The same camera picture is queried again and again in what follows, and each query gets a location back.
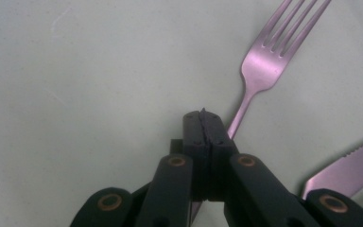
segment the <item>white table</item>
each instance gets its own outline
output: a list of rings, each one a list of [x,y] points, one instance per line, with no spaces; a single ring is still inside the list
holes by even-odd
[[[68,226],[96,191],[138,189],[184,114],[229,124],[280,2],[0,0],[0,227]],[[363,143],[363,1],[332,2],[234,140],[296,194]],[[222,204],[194,226],[227,226]]]

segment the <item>knife blade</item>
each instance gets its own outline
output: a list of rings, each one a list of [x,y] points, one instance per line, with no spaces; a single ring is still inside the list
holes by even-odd
[[[304,186],[302,197],[308,192],[327,188],[352,197],[363,188],[363,146],[337,159],[310,178]]]

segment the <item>fork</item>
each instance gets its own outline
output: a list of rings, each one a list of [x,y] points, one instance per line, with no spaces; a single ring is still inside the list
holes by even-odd
[[[311,1],[290,30],[283,35],[285,29],[304,2],[304,0],[300,0],[293,10],[285,17],[273,36],[271,36],[271,31],[275,28],[291,2],[292,0],[285,0],[282,5],[276,9],[254,41],[254,44],[241,65],[241,73],[245,80],[246,91],[240,108],[235,115],[231,126],[228,128],[228,135],[231,139],[234,138],[243,116],[249,107],[251,99],[257,93],[270,89],[275,85],[287,64],[290,62],[291,58],[293,58],[293,55],[299,49],[322,13],[326,10],[331,0],[324,0],[312,18],[290,44],[293,35],[308,12],[314,7],[317,0]]]

